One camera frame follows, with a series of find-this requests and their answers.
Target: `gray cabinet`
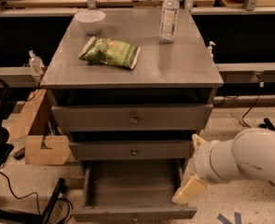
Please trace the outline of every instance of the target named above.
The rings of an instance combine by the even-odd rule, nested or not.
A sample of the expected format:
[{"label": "gray cabinet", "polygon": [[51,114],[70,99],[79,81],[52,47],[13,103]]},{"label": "gray cabinet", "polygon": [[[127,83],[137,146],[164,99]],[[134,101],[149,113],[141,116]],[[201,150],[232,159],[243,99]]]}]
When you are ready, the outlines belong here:
[{"label": "gray cabinet", "polygon": [[192,155],[191,134],[204,129],[222,79],[187,11],[167,45],[158,42],[160,9],[104,12],[98,37],[140,45],[135,68],[79,61],[89,36],[72,21],[42,81],[86,177],[73,217],[192,218],[196,207],[174,204],[172,196]]}]

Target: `bottle label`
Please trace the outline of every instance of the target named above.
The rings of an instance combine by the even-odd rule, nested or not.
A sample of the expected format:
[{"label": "bottle label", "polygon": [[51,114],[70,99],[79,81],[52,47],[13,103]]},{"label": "bottle label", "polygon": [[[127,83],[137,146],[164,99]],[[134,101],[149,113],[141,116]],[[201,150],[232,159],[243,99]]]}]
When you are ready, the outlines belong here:
[{"label": "bottle label", "polygon": [[174,35],[174,26],[177,20],[176,10],[164,10],[164,21],[162,26],[162,38],[172,39]]}]

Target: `plastic water bottle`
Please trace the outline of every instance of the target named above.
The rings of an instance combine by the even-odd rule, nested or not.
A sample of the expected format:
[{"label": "plastic water bottle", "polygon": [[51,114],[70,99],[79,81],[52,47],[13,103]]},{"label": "plastic water bottle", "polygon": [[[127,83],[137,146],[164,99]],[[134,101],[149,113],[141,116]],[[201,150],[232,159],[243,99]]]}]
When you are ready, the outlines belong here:
[{"label": "plastic water bottle", "polygon": [[179,0],[165,0],[163,2],[161,25],[159,30],[159,40],[161,42],[171,43],[174,40],[179,8]]},{"label": "plastic water bottle", "polygon": [[29,51],[29,55],[29,65],[32,67],[33,71],[38,74],[43,74],[42,67],[44,67],[44,64],[42,59],[36,56],[32,50]]}]

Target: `concrete floor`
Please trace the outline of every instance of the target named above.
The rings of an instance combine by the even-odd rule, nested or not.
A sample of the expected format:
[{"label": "concrete floor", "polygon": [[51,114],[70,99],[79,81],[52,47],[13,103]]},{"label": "concrete floor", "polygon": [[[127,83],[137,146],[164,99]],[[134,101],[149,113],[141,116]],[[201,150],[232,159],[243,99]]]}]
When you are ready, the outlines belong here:
[{"label": "concrete floor", "polygon": [[[200,135],[206,140],[227,140],[238,132],[247,129],[241,121],[242,116],[254,103],[256,97],[217,97],[207,127]],[[4,125],[9,129],[18,114],[12,114]],[[256,106],[245,117],[251,127],[258,127],[264,118],[269,118],[275,126],[275,96],[262,96]],[[15,150],[20,149],[24,139],[13,141]],[[16,161],[10,156],[1,169],[11,180],[13,190],[18,196],[36,191],[39,194],[40,209],[43,211],[59,177],[66,180],[68,191],[66,197],[74,208],[80,206],[84,177],[76,162],[64,166],[33,166],[24,164],[24,159]],[[193,219],[187,220],[151,220],[124,223],[141,224],[216,224],[221,223],[217,217],[221,214],[230,222],[234,221],[234,212],[241,214],[242,224],[275,223],[275,188],[261,181],[232,181],[227,185],[209,186],[207,191],[189,203],[198,208]],[[37,213],[35,197],[16,200],[0,175],[0,207]],[[57,223],[66,212],[65,205],[56,205],[51,223]]]}]

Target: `cabinet top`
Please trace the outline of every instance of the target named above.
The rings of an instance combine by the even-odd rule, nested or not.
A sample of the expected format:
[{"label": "cabinet top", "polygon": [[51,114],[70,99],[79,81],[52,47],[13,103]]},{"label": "cabinet top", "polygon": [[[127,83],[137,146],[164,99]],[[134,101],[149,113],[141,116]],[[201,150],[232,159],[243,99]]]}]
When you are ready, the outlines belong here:
[{"label": "cabinet top", "polygon": [[87,88],[217,88],[223,81],[196,24],[179,11],[174,42],[158,39],[160,8],[111,8],[96,38],[114,38],[141,47],[133,70],[79,60],[91,38],[75,19],[65,32],[41,86],[46,89]]}]

